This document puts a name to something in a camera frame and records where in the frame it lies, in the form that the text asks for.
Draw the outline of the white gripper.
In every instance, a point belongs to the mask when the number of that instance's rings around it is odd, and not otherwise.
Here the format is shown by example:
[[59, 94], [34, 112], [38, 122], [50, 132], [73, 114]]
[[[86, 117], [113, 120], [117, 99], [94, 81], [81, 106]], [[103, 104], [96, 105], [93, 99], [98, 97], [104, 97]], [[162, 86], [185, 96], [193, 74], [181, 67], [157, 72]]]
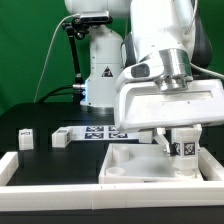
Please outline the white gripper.
[[115, 100], [114, 120], [121, 133], [154, 129], [153, 139], [168, 156], [176, 150], [164, 128], [224, 123], [224, 88], [220, 80], [196, 80], [186, 91], [160, 92], [153, 82], [126, 84]]

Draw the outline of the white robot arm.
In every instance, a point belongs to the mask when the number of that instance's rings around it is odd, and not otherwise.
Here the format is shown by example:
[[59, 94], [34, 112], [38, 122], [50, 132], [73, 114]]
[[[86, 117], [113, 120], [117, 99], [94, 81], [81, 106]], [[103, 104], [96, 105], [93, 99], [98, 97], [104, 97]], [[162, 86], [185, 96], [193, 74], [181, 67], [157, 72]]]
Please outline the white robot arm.
[[65, 0], [92, 35], [86, 109], [114, 111], [119, 132], [169, 128], [171, 156], [194, 156], [200, 125], [224, 123], [218, 79], [195, 80], [196, 0]]

